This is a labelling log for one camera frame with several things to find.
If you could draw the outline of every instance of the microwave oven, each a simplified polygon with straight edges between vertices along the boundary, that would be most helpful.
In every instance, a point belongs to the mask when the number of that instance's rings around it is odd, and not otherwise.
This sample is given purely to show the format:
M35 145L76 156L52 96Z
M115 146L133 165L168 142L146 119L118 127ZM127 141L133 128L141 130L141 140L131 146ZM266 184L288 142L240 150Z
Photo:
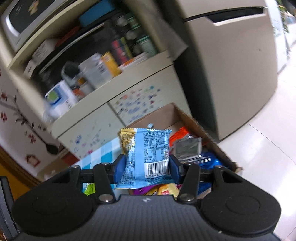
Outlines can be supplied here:
M17 52L43 24L76 0L13 0L1 16L12 49Z

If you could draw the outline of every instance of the floor tile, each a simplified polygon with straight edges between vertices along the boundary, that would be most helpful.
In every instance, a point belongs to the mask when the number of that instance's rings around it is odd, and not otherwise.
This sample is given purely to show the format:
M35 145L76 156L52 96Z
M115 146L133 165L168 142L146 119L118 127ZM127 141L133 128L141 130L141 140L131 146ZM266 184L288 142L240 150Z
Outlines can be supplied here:
M296 46L292 50L291 58L289 59L286 67L280 73L279 80L296 87L295 70L296 70Z
M296 228L293 230L293 232L288 236L285 241L296 241Z
M264 135L244 125L219 146L239 166L242 176L273 195L282 208L275 234L284 239L296 227L296 165Z
M296 163L296 86L279 80L274 96L249 124Z

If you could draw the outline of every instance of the yellow snack package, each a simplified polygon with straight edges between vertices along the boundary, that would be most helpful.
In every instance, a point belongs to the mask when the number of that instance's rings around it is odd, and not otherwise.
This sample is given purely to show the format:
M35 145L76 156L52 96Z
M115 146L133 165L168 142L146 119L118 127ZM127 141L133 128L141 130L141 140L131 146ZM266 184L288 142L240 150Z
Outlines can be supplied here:
M121 74L121 70L118 68L117 63L115 62L112 54L110 52L105 53L101 59L104 61L106 67L110 71L110 73L113 75L113 77L116 77Z
M146 194L145 196L155 196L158 194L158 188L159 186L153 187L151 188Z
M157 195L173 195L174 198L177 198L180 190L177 188L177 184L163 184L158 187Z

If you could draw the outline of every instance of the white shelf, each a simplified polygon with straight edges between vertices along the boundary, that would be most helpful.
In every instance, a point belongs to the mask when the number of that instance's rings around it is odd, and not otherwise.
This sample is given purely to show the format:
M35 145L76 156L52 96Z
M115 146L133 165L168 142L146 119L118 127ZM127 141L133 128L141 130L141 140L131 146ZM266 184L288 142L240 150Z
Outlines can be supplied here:
M99 0L77 0L53 18L44 24L17 52L11 60L8 68L14 68L22 65L31 58L35 50L43 43L45 39L55 37L61 30L73 23L74 20L94 5Z
M127 69L119 76L90 93L62 117L57 119L50 127L52 136L54 138L60 137L73 125L126 89L172 64L168 52L165 51Z

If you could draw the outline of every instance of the blue wrapper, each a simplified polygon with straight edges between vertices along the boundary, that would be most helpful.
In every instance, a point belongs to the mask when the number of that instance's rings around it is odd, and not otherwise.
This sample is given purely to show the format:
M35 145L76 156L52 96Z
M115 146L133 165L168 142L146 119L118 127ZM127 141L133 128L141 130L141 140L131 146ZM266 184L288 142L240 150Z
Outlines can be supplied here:
M212 152L207 152L207 153L203 153L203 156L210 156L211 157L211 161L210 162L205 162L200 164L200 167L202 169L213 169L214 166L216 165L222 165L223 164L218 160L218 158L212 153ZM198 195L203 193L204 191L208 190L211 187L211 183L200 183L199 184L199 189L198 189Z
M120 138L127 161L117 189L137 189L174 183L168 160L171 132L171 130L121 129Z

